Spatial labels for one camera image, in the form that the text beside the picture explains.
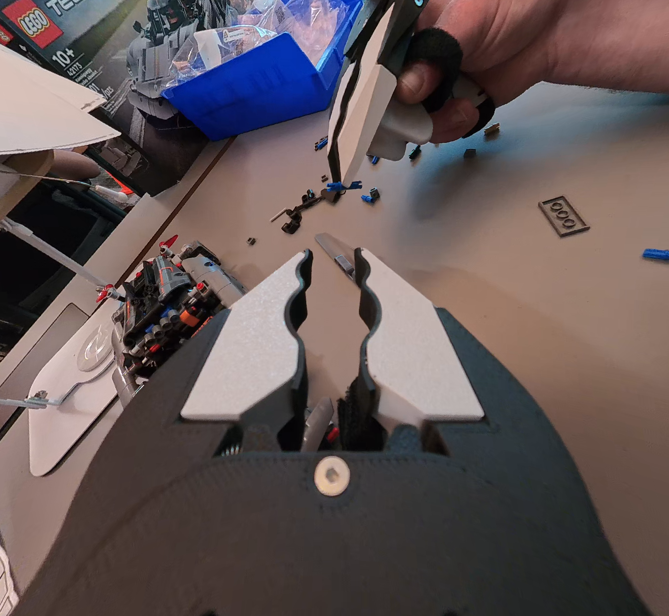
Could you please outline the blue storage bin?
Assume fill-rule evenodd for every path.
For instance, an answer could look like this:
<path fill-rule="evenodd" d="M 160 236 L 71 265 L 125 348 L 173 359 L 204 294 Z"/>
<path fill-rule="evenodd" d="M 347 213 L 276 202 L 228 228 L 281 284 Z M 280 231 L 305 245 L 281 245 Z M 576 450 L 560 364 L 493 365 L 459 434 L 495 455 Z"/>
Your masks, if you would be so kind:
<path fill-rule="evenodd" d="M 325 110 L 363 6 L 363 0 L 341 1 L 348 11 L 317 64 L 283 33 L 187 82 L 168 86 L 162 96 L 212 141 Z"/>

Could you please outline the clear bags of lego parts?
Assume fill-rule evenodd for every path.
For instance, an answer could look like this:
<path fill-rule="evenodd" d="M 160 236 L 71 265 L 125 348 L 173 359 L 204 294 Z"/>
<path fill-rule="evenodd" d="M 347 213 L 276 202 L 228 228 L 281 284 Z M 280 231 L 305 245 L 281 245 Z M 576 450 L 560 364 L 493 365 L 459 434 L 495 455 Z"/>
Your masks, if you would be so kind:
<path fill-rule="evenodd" d="M 222 27 L 186 40 L 169 68 L 166 88 L 186 83 L 232 59 L 290 36 L 316 66 L 361 0 L 230 0 Z"/>

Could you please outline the silver book stand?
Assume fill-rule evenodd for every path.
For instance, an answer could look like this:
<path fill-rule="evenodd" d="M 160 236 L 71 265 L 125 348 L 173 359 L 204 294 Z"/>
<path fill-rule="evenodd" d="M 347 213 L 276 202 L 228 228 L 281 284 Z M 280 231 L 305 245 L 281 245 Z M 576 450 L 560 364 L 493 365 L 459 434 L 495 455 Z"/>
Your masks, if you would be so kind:
<path fill-rule="evenodd" d="M 1 165 L 1 426 L 28 420 L 33 476 L 52 471 L 116 398 L 113 277 L 90 257 L 123 220 L 83 176 L 75 153 Z"/>

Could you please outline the grey lego wing dark connector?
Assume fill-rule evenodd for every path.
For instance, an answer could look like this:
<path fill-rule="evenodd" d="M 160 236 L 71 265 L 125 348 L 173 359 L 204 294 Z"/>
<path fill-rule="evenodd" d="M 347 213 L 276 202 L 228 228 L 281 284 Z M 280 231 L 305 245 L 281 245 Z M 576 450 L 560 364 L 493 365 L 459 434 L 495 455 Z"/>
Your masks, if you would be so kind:
<path fill-rule="evenodd" d="M 314 239 L 347 278 L 356 283 L 355 250 L 328 233 L 316 234 Z"/>

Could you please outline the person's right hand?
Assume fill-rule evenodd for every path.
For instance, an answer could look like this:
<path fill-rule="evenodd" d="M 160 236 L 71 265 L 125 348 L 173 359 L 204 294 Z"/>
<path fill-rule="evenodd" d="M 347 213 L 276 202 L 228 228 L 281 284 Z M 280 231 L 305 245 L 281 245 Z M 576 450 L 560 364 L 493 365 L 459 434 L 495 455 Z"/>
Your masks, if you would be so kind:
<path fill-rule="evenodd" d="M 461 51 L 460 70 L 506 105 L 547 81 L 582 85 L 588 72 L 575 0 L 431 0 L 417 31 L 441 30 Z"/>

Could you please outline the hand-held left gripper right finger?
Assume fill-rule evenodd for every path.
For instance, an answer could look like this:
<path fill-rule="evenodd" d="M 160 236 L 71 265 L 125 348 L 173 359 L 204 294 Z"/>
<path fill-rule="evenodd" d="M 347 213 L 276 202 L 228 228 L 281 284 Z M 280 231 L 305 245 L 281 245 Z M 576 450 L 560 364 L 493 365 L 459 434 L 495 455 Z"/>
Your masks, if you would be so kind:
<path fill-rule="evenodd" d="M 428 423 L 478 422 L 484 410 L 437 307 L 370 250 L 355 250 L 359 315 L 369 332 L 359 376 L 371 416 L 391 435 Z"/>

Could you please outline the lego instruction booklet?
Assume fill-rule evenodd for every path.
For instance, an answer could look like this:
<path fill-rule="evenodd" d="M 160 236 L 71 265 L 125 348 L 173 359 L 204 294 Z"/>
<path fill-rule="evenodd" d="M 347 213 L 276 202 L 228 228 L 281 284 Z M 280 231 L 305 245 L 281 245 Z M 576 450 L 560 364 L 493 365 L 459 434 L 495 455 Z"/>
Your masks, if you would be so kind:
<path fill-rule="evenodd" d="M 66 150 L 118 137 L 91 112 L 95 91 L 1 47 L 1 154 Z"/>

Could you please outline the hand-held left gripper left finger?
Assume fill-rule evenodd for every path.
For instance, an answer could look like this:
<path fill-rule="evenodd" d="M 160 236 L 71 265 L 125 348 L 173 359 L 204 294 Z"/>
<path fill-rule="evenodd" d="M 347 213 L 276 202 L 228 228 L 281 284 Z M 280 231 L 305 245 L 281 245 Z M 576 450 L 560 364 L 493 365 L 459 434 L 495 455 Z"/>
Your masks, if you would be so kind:
<path fill-rule="evenodd" d="M 224 312 L 182 419 L 263 425 L 302 440 L 308 374 L 298 329 L 312 268 L 313 252 L 299 252 Z"/>

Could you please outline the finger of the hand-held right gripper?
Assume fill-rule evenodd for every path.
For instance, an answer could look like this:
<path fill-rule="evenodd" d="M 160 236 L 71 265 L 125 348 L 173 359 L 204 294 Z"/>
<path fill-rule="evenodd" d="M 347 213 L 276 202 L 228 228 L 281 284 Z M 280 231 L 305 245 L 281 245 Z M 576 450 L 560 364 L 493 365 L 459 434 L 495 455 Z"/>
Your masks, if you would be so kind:
<path fill-rule="evenodd" d="M 363 132 L 363 115 L 358 112 L 361 63 L 347 64 L 339 81 L 329 119 L 327 160 L 334 182 L 353 182 L 358 172 Z"/>
<path fill-rule="evenodd" d="M 338 138 L 344 185 L 355 179 L 397 85 L 396 76 L 379 63 L 394 7 L 392 3 L 380 19 L 359 61 L 359 74 Z"/>

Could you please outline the grey lego plate with holes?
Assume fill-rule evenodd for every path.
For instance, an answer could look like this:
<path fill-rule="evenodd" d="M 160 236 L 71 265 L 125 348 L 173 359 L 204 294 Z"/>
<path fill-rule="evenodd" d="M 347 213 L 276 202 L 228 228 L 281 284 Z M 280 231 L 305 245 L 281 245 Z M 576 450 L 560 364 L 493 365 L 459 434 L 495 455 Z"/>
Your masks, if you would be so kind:
<path fill-rule="evenodd" d="M 564 195 L 540 201 L 538 207 L 560 238 L 585 233 L 590 229 L 590 226 Z"/>

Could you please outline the person's right forearm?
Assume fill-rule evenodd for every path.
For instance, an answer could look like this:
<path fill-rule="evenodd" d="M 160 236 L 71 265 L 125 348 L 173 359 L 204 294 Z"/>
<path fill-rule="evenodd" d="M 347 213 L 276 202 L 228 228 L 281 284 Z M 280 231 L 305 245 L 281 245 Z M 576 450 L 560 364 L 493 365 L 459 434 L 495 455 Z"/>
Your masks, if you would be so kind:
<path fill-rule="evenodd" d="M 668 93 L 668 0 L 588 0 L 588 85 Z"/>

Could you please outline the grey lego wing piece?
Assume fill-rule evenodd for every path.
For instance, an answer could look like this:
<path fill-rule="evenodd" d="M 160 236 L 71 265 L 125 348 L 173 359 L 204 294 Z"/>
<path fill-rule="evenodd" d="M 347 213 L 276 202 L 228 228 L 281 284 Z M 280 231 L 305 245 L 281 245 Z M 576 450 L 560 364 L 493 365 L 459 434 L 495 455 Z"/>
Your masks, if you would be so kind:
<path fill-rule="evenodd" d="M 332 441 L 328 437 L 334 429 L 333 415 L 332 399 L 324 397 L 305 419 L 305 429 L 300 446 L 301 453 L 313 453 L 332 448 Z"/>

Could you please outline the black lego connector piece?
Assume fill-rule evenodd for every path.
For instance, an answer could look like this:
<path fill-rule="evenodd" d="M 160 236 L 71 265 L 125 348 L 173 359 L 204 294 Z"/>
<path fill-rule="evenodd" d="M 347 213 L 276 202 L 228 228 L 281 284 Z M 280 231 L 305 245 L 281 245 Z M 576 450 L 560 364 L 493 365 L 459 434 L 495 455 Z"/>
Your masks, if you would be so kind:
<path fill-rule="evenodd" d="M 292 209 L 286 211 L 286 215 L 289 219 L 295 221 L 301 221 L 302 213 L 317 205 L 317 203 L 322 201 L 322 195 L 316 193 L 311 189 L 307 189 L 307 192 L 302 195 L 302 202 L 295 206 Z"/>

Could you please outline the grey black lego spaceship model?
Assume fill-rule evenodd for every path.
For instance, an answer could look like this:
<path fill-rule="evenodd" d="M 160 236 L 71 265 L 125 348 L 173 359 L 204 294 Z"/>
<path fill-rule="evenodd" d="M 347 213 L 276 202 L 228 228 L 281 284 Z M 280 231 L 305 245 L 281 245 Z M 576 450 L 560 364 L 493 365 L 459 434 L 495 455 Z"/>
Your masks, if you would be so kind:
<path fill-rule="evenodd" d="M 120 302 L 112 314 L 112 379 L 123 407 L 183 344 L 247 293 L 204 244 L 192 241 L 175 252 L 177 239 L 161 241 L 159 254 L 120 289 L 96 288 L 97 303 Z"/>

